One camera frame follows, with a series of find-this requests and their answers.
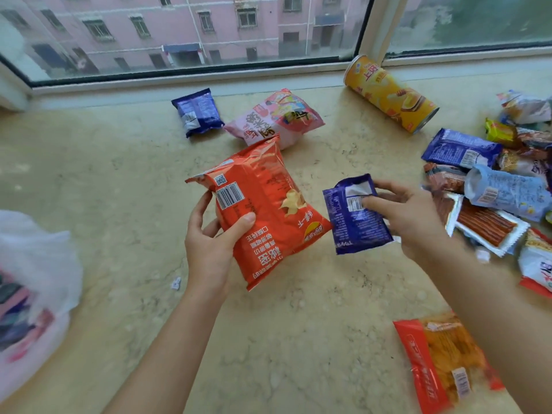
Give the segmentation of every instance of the red snack packet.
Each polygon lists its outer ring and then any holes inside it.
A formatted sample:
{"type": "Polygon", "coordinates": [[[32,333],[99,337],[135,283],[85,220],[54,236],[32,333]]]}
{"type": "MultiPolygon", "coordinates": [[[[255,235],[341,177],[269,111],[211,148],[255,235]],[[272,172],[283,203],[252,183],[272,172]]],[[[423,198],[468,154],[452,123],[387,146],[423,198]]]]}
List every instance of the red snack packet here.
{"type": "Polygon", "coordinates": [[[224,129],[247,145],[280,134],[280,149],[293,145],[305,133],[324,124],[320,115],[300,97],[284,88],[271,94],[263,103],[229,124],[224,129]]]}
{"type": "Polygon", "coordinates": [[[186,180],[214,191],[223,230],[249,212],[257,219],[234,246],[234,257],[251,290],[282,259],[307,248],[332,229],[305,202],[285,169],[280,137],[251,145],[222,164],[186,180]]]}
{"type": "Polygon", "coordinates": [[[423,414],[438,414],[472,392],[477,369],[490,389],[504,385],[454,313],[393,322],[412,364],[423,414]]]}

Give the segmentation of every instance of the pink snack bag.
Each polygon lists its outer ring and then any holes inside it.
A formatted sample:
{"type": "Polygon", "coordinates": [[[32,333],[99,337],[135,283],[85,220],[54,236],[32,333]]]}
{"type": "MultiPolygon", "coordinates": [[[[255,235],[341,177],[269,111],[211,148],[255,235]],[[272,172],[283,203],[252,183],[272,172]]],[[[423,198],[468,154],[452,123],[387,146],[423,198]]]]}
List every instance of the pink snack bag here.
{"type": "Polygon", "coordinates": [[[283,150],[299,140],[305,132],[324,124],[320,115],[301,98],[284,88],[271,94],[244,115],[224,125],[224,129],[247,145],[280,134],[283,150]]]}

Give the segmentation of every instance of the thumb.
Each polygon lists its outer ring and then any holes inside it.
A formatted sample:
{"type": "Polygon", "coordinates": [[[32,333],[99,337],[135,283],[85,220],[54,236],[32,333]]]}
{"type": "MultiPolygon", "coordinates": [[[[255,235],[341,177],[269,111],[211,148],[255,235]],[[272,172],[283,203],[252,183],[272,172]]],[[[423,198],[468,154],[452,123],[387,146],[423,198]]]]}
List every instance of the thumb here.
{"type": "Polygon", "coordinates": [[[255,223],[257,216],[253,212],[243,215],[237,220],[237,222],[226,230],[221,235],[225,241],[230,242],[232,245],[236,243],[247,231],[249,231],[255,223]]]}
{"type": "Polygon", "coordinates": [[[377,196],[367,196],[362,198],[362,206],[371,211],[376,211],[378,214],[382,214],[387,219],[392,212],[392,210],[400,204],[397,202],[392,202],[390,200],[382,199],[377,196]]]}

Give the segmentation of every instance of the hand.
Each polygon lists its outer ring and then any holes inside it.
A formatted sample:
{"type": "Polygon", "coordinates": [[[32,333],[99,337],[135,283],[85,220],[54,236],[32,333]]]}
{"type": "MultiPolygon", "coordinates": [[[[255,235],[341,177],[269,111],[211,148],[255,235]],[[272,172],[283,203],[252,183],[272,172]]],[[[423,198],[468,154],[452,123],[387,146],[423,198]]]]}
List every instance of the hand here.
{"type": "Polygon", "coordinates": [[[448,243],[450,238],[430,192],[387,180],[374,180],[374,185],[391,193],[378,192],[378,196],[363,198],[362,204],[389,220],[390,229],[401,237],[406,257],[417,261],[420,253],[427,253],[432,246],[448,243]]]}
{"type": "Polygon", "coordinates": [[[224,299],[228,294],[228,270],[232,260],[234,244],[255,222],[255,214],[243,215],[226,232],[215,237],[220,230],[217,218],[203,230],[203,214],[211,201],[212,193],[205,192],[188,222],[188,232],[184,242],[188,258],[188,285],[186,293],[201,294],[209,299],[224,299]]]}

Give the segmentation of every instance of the window glass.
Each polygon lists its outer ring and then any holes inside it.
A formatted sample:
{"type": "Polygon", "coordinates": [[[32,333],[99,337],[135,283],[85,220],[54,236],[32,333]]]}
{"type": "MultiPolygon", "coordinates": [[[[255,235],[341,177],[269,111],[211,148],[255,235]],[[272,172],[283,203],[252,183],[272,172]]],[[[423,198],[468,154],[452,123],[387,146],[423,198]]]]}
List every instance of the window glass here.
{"type": "Polygon", "coordinates": [[[369,1],[0,0],[0,34],[25,52],[0,43],[0,59],[37,85],[347,61],[369,1]]]}
{"type": "Polygon", "coordinates": [[[408,0],[388,57],[552,45],[552,0],[408,0]]]}

